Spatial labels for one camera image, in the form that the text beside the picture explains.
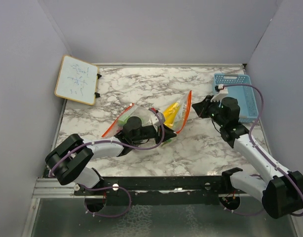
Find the yellow fake banana bunch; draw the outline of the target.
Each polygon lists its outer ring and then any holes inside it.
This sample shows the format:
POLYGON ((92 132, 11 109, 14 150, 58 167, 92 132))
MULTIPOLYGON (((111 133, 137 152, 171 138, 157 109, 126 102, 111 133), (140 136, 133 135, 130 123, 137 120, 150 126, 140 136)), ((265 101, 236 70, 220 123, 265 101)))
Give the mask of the yellow fake banana bunch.
POLYGON ((182 122, 183 105, 181 101, 174 102, 168 106, 163 112, 165 117, 164 124, 169 128, 178 127, 178 124, 182 122))

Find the clear zip top bag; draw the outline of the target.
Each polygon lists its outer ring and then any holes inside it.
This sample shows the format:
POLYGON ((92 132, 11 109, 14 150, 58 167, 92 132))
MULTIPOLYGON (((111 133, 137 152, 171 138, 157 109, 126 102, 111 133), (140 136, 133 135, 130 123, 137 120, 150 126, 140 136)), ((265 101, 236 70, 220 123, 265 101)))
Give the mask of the clear zip top bag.
POLYGON ((130 104, 111 124, 102 138, 116 136, 122 143, 139 146, 154 140, 156 144, 175 138, 185 127, 191 108, 192 91, 164 109, 143 108, 130 104))

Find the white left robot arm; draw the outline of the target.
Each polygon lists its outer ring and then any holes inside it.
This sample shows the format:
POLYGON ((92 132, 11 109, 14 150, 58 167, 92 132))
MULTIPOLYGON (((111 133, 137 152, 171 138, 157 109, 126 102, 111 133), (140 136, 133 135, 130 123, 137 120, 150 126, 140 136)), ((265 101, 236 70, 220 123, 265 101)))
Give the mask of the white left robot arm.
POLYGON ((103 178, 95 168, 86 167, 92 158, 121 157, 132 150, 143 150, 139 146, 150 139, 159 146, 176 136, 164 124, 143 126, 139 117, 132 116, 110 138, 85 142, 78 134, 70 135, 46 156, 45 163, 50 169, 49 176, 54 176, 61 185, 77 183, 97 195, 102 190, 103 178))

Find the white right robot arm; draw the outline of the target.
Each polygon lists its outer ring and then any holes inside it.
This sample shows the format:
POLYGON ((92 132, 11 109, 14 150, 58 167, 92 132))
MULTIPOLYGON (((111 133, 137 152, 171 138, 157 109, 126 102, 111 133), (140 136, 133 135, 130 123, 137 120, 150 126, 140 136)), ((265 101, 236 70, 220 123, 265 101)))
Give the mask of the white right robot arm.
POLYGON ((220 135, 257 170, 260 179, 241 168, 222 173, 220 187, 225 193, 239 189, 261 202, 267 214, 278 219, 284 215, 303 216, 303 175, 291 172, 269 155, 239 122, 240 106, 232 97, 213 102, 206 96, 192 108, 200 118, 210 118, 220 127, 220 135))

